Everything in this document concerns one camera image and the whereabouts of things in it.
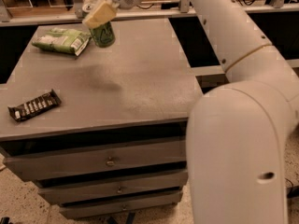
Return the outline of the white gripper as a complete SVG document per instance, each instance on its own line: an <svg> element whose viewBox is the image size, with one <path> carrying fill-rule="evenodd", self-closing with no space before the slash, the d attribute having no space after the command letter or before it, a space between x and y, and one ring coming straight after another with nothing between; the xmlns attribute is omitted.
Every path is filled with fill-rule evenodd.
<svg viewBox="0 0 299 224"><path fill-rule="evenodd" d="M95 4L82 23L89 29L112 21L120 8L129 9L139 5L143 0L85 0L85 4Z"/></svg>

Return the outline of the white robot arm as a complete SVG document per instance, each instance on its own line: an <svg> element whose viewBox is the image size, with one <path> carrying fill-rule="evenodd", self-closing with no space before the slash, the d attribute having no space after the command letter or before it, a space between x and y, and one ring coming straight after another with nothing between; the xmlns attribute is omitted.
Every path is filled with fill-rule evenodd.
<svg viewBox="0 0 299 224"><path fill-rule="evenodd" d="M84 24L142 0L85 0ZM229 82L189 115L194 224L288 224L284 149L298 124L298 76L235 0L191 0Z"/></svg>

